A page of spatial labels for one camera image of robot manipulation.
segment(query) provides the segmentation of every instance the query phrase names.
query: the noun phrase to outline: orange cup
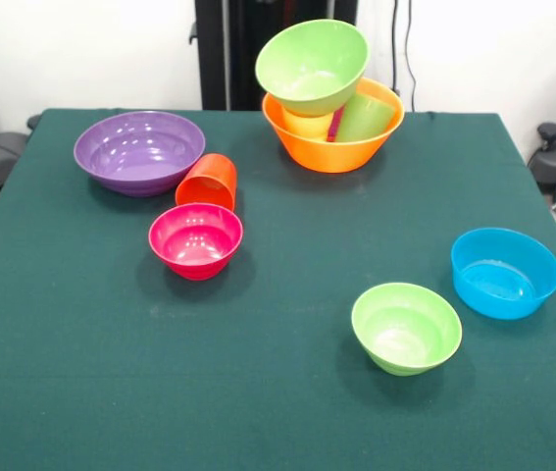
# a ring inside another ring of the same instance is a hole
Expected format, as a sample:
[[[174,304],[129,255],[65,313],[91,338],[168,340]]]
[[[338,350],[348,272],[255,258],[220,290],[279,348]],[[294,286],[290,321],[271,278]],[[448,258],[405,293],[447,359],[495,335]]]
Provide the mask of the orange cup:
[[[222,154],[206,154],[177,186],[176,203],[212,203],[234,210],[236,167]]]
[[[388,87],[369,78],[361,78],[356,91],[390,105],[395,114],[384,132],[366,140],[353,142],[318,142],[288,130],[281,104],[269,93],[262,101],[262,111],[286,151],[299,165],[316,172],[337,174],[365,165],[402,124],[404,106]]]

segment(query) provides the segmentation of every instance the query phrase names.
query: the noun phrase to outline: bowl rim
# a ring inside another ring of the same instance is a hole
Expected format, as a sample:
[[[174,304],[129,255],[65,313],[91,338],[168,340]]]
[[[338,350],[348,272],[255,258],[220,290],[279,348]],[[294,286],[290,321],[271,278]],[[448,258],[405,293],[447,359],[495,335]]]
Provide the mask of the bowl rim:
[[[201,151],[198,152],[198,155],[192,160],[192,162],[183,167],[180,168],[178,170],[175,170],[174,172],[171,173],[167,173],[164,174],[160,177],[155,177],[155,178],[149,178],[149,179],[132,179],[132,180],[116,180],[113,178],[110,178],[109,176],[106,175],[101,175],[97,172],[93,172],[92,170],[88,169],[87,167],[85,167],[77,158],[77,146],[79,145],[79,143],[81,142],[81,140],[83,138],[85,138],[85,136],[92,131],[94,128],[96,128],[97,126],[106,123],[108,121],[112,121],[114,119],[117,119],[119,116],[125,116],[125,115],[145,115],[145,114],[149,114],[149,115],[161,115],[161,116],[174,116],[176,118],[178,118],[181,121],[186,121],[187,123],[191,124],[194,128],[196,128],[199,131],[199,135],[201,136],[201,144],[200,144],[200,148]],[[95,177],[97,179],[102,179],[102,180],[106,180],[108,182],[127,182],[127,183],[140,183],[140,182],[154,182],[160,179],[166,179],[169,177],[172,177],[174,175],[177,175],[181,172],[185,172],[187,170],[189,170],[193,165],[195,165],[197,163],[197,161],[201,158],[201,156],[203,155],[204,151],[206,150],[206,135],[203,133],[203,131],[201,130],[201,128],[199,128],[195,123],[193,123],[192,121],[190,121],[189,119],[185,118],[184,116],[178,115],[177,113],[173,113],[173,112],[169,112],[169,111],[159,111],[159,110],[136,110],[136,111],[126,111],[126,112],[122,112],[119,113],[117,115],[113,115],[110,116],[108,118],[104,118],[103,120],[99,120],[96,123],[94,123],[93,125],[89,126],[84,132],[82,132],[79,137],[76,139],[75,144],[73,145],[73,158],[75,159],[76,163],[81,167],[82,170],[84,170],[87,174],[89,174],[92,177]]]
[[[229,213],[231,216],[233,216],[233,219],[238,224],[238,227],[240,229],[240,236],[238,237],[238,240],[234,243],[232,248],[221,258],[219,258],[217,260],[214,260],[213,262],[210,262],[210,263],[205,263],[203,265],[190,265],[190,264],[187,264],[187,263],[179,263],[177,260],[173,260],[171,258],[166,257],[164,254],[162,254],[160,252],[160,250],[156,250],[156,247],[153,246],[153,242],[151,241],[151,234],[153,233],[153,231],[155,229],[155,226],[158,223],[158,221],[163,219],[169,213],[176,212],[179,209],[187,208],[189,206],[223,210],[226,213]],[[238,249],[238,247],[242,243],[243,234],[244,234],[244,227],[242,225],[242,221],[240,221],[240,218],[236,215],[236,213],[234,213],[233,211],[230,211],[225,206],[220,206],[218,204],[212,204],[212,203],[185,203],[185,204],[179,204],[178,206],[174,206],[173,208],[170,208],[170,209],[166,210],[164,213],[161,213],[160,215],[158,215],[158,217],[153,221],[153,223],[151,223],[151,226],[149,227],[149,231],[147,232],[147,240],[149,242],[149,246],[151,247],[151,250],[153,251],[153,253],[155,253],[161,260],[163,260],[166,263],[172,263],[172,264],[178,265],[180,267],[207,267],[207,266],[211,266],[213,264],[219,263],[223,260],[226,260],[228,257],[230,257]]]
[[[362,299],[364,298],[364,296],[367,295],[370,291],[373,291],[373,290],[376,290],[376,289],[391,288],[391,287],[398,287],[398,286],[409,287],[411,289],[416,289],[416,290],[427,292],[429,295],[432,295],[434,298],[437,298],[439,301],[442,301],[442,303],[448,308],[448,312],[453,314],[452,319],[454,319],[454,323],[458,325],[459,336],[456,339],[456,341],[454,342],[454,345],[450,349],[450,351],[448,353],[446,353],[445,355],[443,355],[441,358],[434,361],[434,362],[410,364],[410,363],[396,363],[396,362],[392,362],[390,360],[387,360],[383,356],[373,352],[370,349],[370,347],[367,345],[367,343],[363,339],[361,339],[361,336],[359,335],[359,331],[356,329],[356,325],[354,324],[356,308],[358,307],[359,302],[362,302]],[[428,370],[428,369],[434,368],[434,367],[436,367],[436,366],[438,366],[442,363],[445,363],[447,360],[449,360],[454,355],[454,353],[456,353],[458,348],[461,346],[461,342],[463,340],[463,323],[461,322],[461,318],[459,317],[458,312],[456,312],[456,309],[454,309],[454,306],[452,306],[452,304],[450,304],[447,301],[447,299],[445,299],[443,296],[441,296],[438,292],[435,292],[432,289],[423,287],[421,285],[415,285],[413,283],[389,282],[389,283],[382,283],[380,285],[375,285],[373,287],[370,287],[370,288],[366,289],[364,292],[362,292],[358,296],[356,301],[354,301],[354,304],[352,306],[351,322],[352,322],[352,331],[354,331],[354,335],[356,336],[356,339],[358,339],[358,342],[363,346],[363,348],[365,348],[368,352],[370,352],[370,354],[373,354],[377,358],[381,359],[382,361],[384,361],[384,362],[386,362],[390,365],[397,366],[397,367],[400,367],[400,368],[410,369],[410,370]]]
[[[380,83],[379,81],[373,80],[372,78],[367,78],[367,77],[360,77],[360,80],[364,80],[364,81],[370,81],[372,83],[375,83],[376,85],[381,86],[382,88],[386,88],[387,91],[390,91],[391,93],[395,93],[393,90],[391,90],[388,86],[386,86],[384,83]],[[267,113],[267,100],[269,99],[269,96],[272,96],[273,98],[276,98],[274,95],[272,95],[271,93],[267,92],[265,93],[264,98],[262,99],[262,112],[265,115],[265,119],[269,122],[269,124],[274,127],[277,130],[280,130],[281,132],[284,132],[285,134],[290,135],[291,137],[294,137],[298,140],[303,140],[306,142],[311,142],[313,144],[320,144],[320,145],[333,145],[333,146],[350,146],[350,145],[356,145],[356,144],[365,144],[368,142],[375,142],[377,140],[380,140],[382,138],[388,137],[390,136],[392,133],[394,133],[395,131],[397,131],[397,129],[401,126],[401,124],[404,121],[404,118],[406,117],[406,110],[404,108],[404,103],[402,102],[402,100],[399,98],[399,96],[397,96],[397,102],[399,103],[399,109],[397,110],[400,113],[400,117],[397,120],[397,123],[395,124],[395,126],[393,126],[392,128],[389,128],[388,130],[384,131],[381,134],[375,135],[374,137],[370,137],[369,139],[364,139],[364,140],[352,140],[352,141],[348,141],[348,142],[329,142],[329,141],[318,141],[318,140],[313,140],[313,139],[309,139],[307,137],[303,137],[301,135],[297,135],[289,130],[287,130],[286,128],[283,128],[282,126],[278,126],[278,124],[273,121],[271,118],[269,118],[269,113]]]
[[[363,32],[361,30],[359,30],[357,27],[355,27],[354,25],[351,25],[348,22],[343,22],[341,20],[335,20],[335,19],[332,19],[332,18],[321,18],[321,19],[317,19],[317,20],[310,20],[308,22],[298,23],[296,25],[289,26],[288,28],[283,29],[278,34],[276,34],[271,39],[269,39],[269,41],[267,41],[267,43],[262,47],[262,49],[258,53],[258,57],[256,58],[256,64],[254,65],[254,74],[256,76],[256,80],[258,81],[258,83],[260,83],[260,86],[262,86],[262,88],[265,91],[269,92],[268,91],[269,89],[266,87],[266,83],[261,80],[261,75],[258,74],[258,63],[260,62],[260,58],[263,56],[263,54],[267,54],[267,52],[265,52],[265,51],[267,51],[269,46],[271,44],[273,44],[274,41],[278,40],[278,38],[280,38],[281,36],[289,34],[290,32],[292,32],[295,29],[300,29],[302,27],[306,27],[306,26],[308,26],[310,24],[313,24],[313,23],[328,23],[328,24],[341,25],[341,26],[347,27],[348,29],[352,29],[352,30],[356,31],[358,33],[358,35],[360,36],[360,38],[362,39],[363,44],[365,45],[365,61],[364,61],[364,64],[360,68],[358,74],[356,74],[356,76],[352,80],[350,80],[344,86],[342,86],[341,88],[339,88],[339,89],[337,89],[337,90],[335,90],[331,93],[326,93],[325,95],[316,96],[315,98],[309,98],[309,99],[306,99],[306,100],[297,100],[297,99],[293,99],[293,98],[286,98],[286,97],[283,97],[283,96],[279,96],[275,93],[272,93],[272,96],[274,96],[277,100],[290,101],[292,103],[307,103],[307,102],[313,102],[313,101],[317,101],[317,100],[323,100],[325,98],[328,98],[329,96],[332,96],[332,95],[336,94],[338,91],[340,91],[344,88],[347,88],[350,85],[354,84],[354,82],[358,81],[358,79],[363,75],[363,73],[367,69],[367,65],[369,64],[369,60],[370,60],[370,56],[371,56],[371,51],[370,51],[370,47],[369,47],[369,42],[367,41],[367,38],[365,37],[365,35],[363,34]]]
[[[475,235],[476,233],[483,233],[483,232],[491,232],[491,233],[508,233],[511,235],[514,235],[516,237],[522,238],[526,241],[531,242],[532,244],[536,245],[539,249],[542,249],[545,253],[547,253],[548,257],[551,259],[551,261],[553,262],[553,265],[556,267],[556,255],[554,255],[554,253],[552,252],[552,250],[550,250],[548,247],[546,247],[543,243],[541,243],[540,241],[538,241],[536,238],[522,233],[520,231],[515,231],[513,229],[509,229],[509,228],[498,228],[498,227],[484,227],[484,228],[475,228],[475,229],[471,229],[469,231],[466,231],[462,234],[460,234],[458,237],[456,237],[456,240],[454,240],[454,243],[452,244],[452,249],[450,250],[450,260],[452,262],[452,269],[454,271],[455,274],[457,274],[458,276],[460,276],[464,281],[466,280],[465,277],[463,276],[463,272],[460,270],[458,264],[456,263],[456,254],[459,250],[458,245],[460,244],[461,241],[463,241],[463,239]],[[498,301],[501,302],[510,302],[510,303],[515,303],[515,304],[519,304],[520,302],[524,302],[521,299],[509,299],[506,297],[502,297],[502,296],[498,296],[496,294],[493,294],[491,292],[487,292],[484,291],[483,289],[477,288],[475,285],[472,285],[475,289],[479,290],[481,293],[488,295],[489,297],[492,297],[494,299],[497,299]],[[526,302],[542,302],[545,299],[547,299],[548,297],[550,297],[552,294],[554,294],[554,292],[556,291],[556,282],[554,283],[554,286],[549,289],[545,294],[543,294],[542,296],[536,296],[533,299],[528,299],[526,300]]]

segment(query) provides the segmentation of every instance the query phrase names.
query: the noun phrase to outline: pink bowl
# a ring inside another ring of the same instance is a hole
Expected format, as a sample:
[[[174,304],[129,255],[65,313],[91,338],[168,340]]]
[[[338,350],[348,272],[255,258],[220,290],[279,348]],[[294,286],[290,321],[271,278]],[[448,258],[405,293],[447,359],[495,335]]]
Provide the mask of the pink bowl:
[[[162,213],[149,229],[155,254],[178,275],[208,280],[227,265],[242,241],[243,228],[228,209],[188,203]]]

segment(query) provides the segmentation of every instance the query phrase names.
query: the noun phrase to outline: green cup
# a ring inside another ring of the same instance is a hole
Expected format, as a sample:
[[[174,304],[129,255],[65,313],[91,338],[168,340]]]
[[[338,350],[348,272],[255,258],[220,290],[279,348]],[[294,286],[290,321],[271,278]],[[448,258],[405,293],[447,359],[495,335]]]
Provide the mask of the green cup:
[[[354,93],[347,101],[338,124],[335,142],[367,140],[386,131],[395,108],[372,96]]]
[[[454,308],[427,288],[388,283],[354,303],[352,327],[376,364],[392,375],[411,376],[440,365],[461,344]]]

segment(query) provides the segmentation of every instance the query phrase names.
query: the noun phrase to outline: light green bowl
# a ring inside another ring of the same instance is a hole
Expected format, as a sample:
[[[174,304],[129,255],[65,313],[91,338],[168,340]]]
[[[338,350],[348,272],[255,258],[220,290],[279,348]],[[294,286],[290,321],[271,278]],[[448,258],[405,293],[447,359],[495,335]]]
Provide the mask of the light green bowl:
[[[363,34],[337,20],[313,20],[275,35],[258,55],[256,78],[288,111],[321,116],[343,106],[369,59]]]
[[[440,365],[461,344],[454,308],[427,288],[388,283],[365,291],[352,308],[352,327],[384,371],[411,376]]]

